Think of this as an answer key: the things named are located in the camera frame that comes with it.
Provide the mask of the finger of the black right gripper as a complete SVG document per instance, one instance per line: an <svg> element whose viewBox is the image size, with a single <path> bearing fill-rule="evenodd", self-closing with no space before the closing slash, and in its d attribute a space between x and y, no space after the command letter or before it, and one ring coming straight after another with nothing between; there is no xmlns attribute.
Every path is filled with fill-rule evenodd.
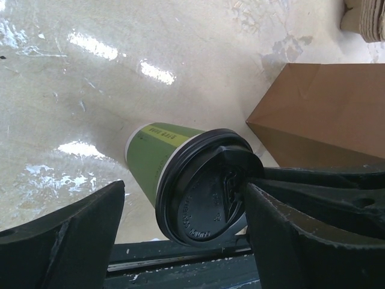
<svg viewBox="0 0 385 289"><path fill-rule="evenodd" d="M350 232L384 231L384 189L333 188L251 179L253 188L328 225Z"/></svg>
<svg viewBox="0 0 385 289"><path fill-rule="evenodd" d="M358 167L264 168L266 179L333 188L375 190L384 188L384 163Z"/></svg>

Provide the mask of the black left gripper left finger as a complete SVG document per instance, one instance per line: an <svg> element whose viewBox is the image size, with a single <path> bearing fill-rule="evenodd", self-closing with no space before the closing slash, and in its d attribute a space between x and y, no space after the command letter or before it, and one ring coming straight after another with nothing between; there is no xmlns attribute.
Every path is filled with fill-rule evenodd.
<svg viewBox="0 0 385 289"><path fill-rule="evenodd" d="M1 232L1 288L102 288L125 202L115 181Z"/></svg>

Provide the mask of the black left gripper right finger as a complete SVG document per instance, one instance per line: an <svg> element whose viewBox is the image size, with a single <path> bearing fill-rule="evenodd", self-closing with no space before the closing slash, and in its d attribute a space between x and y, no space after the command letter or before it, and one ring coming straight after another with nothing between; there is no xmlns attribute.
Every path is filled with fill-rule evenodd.
<svg viewBox="0 0 385 289"><path fill-rule="evenodd" d="M346 231L245 186L262 288L384 288L384 240Z"/></svg>

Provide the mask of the brown paper bag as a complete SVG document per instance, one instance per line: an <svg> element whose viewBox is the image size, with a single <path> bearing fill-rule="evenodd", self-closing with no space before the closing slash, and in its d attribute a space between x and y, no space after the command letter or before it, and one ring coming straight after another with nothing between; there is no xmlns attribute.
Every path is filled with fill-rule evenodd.
<svg viewBox="0 0 385 289"><path fill-rule="evenodd" d="M289 63L247 119L282 167L384 162L384 65Z"/></svg>

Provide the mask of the black cup lid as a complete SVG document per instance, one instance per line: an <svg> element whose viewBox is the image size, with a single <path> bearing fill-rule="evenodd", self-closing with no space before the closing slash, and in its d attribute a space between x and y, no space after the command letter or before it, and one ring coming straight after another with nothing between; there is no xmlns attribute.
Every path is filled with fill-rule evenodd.
<svg viewBox="0 0 385 289"><path fill-rule="evenodd" d="M264 176L249 143L230 129L188 138L162 169L156 188L161 232L184 246L208 247L246 226L242 184Z"/></svg>

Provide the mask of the green paper coffee cup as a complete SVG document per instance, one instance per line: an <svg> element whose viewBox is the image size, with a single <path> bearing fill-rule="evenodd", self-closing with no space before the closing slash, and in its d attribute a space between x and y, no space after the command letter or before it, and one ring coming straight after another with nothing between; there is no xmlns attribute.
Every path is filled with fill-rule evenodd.
<svg viewBox="0 0 385 289"><path fill-rule="evenodd" d="M150 123L136 129L128 138L125 147L126 164L154 207L165 166L189 139L202 133L202 130L185 126Z"/></svg>

